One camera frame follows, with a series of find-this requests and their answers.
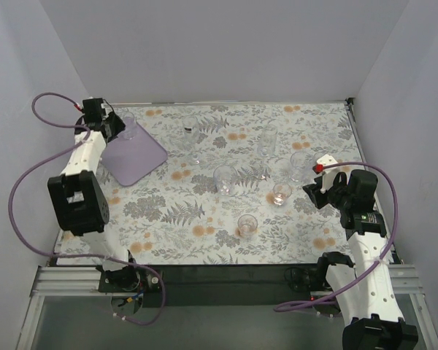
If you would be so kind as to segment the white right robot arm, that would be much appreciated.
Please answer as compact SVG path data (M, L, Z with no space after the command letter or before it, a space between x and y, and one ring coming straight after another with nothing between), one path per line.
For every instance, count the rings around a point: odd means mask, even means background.
M378 179L369 171L323 171L304 191L318 209L340 213L351 255L329 252L318 259L318 273L336 293L345 328L344 349L413 349L416 326L398 306L385 258L385 220L374 207Z

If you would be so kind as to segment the clear wine goblet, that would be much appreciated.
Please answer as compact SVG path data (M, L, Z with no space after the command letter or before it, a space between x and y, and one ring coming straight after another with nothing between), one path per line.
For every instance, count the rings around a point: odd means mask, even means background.
M290 158L290 179L293 182L301 182L307 174L308 159L304 152L294 152Z

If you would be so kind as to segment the tall plain flute glass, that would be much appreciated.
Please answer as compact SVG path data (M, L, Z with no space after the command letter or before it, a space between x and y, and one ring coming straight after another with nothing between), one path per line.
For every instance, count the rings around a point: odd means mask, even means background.
M261 159L259 172L260 179L266 178L266 162L273 156L277 142L277 126L273 124L266 125L259 137L257 153Z

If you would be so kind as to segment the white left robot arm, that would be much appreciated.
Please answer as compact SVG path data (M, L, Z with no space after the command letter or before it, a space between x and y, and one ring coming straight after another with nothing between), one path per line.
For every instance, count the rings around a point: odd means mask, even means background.
M101 260L103 271L114 273L127 269L130 253L104 232L110 206L96 171L103 151L125 130L125 124L107 106L103 98L82 102L82 117L74 131L75 149L63 171L48 180L47 188L60 228L86 243L89 254Z

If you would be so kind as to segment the clear ribbed tumbler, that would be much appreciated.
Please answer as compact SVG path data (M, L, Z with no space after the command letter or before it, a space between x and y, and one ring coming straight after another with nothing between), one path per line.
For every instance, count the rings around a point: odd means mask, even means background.
M130 111L123 111L120 113L125 129L119 134L122 139L131 140L137 134L137 121L134 114Z

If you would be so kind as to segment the labelled champagne flute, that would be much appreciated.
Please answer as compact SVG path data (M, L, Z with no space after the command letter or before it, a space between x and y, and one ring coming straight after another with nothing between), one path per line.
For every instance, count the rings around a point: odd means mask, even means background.
M199 139L199 122L195 116L187 116L182 119L184 138L188 148L188 158L191 164L200 164L200 155L196 149Z

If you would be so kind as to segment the clear faceted tumbler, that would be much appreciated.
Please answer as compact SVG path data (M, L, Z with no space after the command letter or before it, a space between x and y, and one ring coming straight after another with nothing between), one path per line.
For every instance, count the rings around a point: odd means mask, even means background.
M217 193L231 195L237 182L237 171L232 166L221 165L214 170L213 179Z

